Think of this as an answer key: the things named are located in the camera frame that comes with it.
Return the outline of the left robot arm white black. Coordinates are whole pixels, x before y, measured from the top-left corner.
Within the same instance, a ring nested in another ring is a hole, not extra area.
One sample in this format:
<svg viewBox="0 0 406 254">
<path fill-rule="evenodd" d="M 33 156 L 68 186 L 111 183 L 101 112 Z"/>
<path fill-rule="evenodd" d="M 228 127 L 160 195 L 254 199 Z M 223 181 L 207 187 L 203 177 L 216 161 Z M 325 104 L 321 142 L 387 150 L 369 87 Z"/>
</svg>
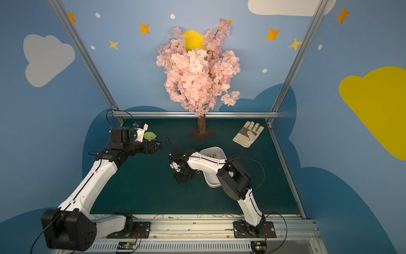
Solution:
<svg viewBox="0 0 406 254">
<path fill-rule="evenodd" d="M 160 142 L 144 138 L 148 125 L 137 122 L 134 127 L 111 130 L 110 145 L 97 154 L 86 177 L 56 209 L 48 209 L 41 218 L 42 235 L 49 249 L 86 251 L 96 239 L 130 230 L 129 215 L 109 215 L 94 220 L 92 207 L 99 194 L 120 167 L 138 153 L 154 154 Z"/>
</svg>

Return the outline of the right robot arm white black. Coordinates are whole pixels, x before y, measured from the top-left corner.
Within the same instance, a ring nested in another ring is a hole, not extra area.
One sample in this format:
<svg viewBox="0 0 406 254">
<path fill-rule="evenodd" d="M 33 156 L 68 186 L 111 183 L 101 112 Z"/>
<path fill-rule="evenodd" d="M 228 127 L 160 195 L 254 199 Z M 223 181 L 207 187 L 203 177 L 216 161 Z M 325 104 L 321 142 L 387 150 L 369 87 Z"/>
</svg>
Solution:
<svg viewBox="0 0 406 254">
<path fill-rule="evenodd" d="M 169 165 L 175 170 L 174 178 L 179 185 L 194 178 L 200 171 L 217 180 L 228 197 L 238 202 L 247 231 L 259 235 L 265 225 L 265 216 L 256 204 L 251 179 L 247 171 L 237 162 L 218 159 L 189 150 L 186 153 L 174 149 L 169 153 Z"/>
</svg>

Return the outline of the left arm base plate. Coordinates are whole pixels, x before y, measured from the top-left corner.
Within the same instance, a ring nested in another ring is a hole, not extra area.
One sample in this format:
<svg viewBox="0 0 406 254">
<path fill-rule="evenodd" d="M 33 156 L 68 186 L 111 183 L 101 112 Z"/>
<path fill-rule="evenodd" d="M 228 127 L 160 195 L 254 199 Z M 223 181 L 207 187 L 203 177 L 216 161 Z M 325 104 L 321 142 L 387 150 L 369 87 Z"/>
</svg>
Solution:
<svg viewBox="0 0 406 254">
<path fill-rule="evenodd" d="M 136 239 L 137 237 L 142 239 L 148 239 L 151 231 L 151 222 L 141 221 L 133 222 L 132 226 L 123 229 L 119 232 L 114 232 L 106 236 L 107 239 Z"/>
</svg>

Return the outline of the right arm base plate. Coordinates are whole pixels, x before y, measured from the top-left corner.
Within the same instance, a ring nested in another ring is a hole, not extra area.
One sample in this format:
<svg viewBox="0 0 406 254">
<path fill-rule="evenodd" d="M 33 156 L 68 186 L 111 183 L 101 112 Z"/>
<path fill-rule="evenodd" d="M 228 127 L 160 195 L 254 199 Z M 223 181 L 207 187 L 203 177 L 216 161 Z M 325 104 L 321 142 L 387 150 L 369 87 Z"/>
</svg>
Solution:
<svg viewBox="0 0 406 254">
<path fill-rule="evenodd" d="M 243 220 L 233 222 L 233 233 L 235 238 L 276 238 L 276 229 L 271 221 L 266 221 L 260 229 L 251 226 Z"/>
</svg>

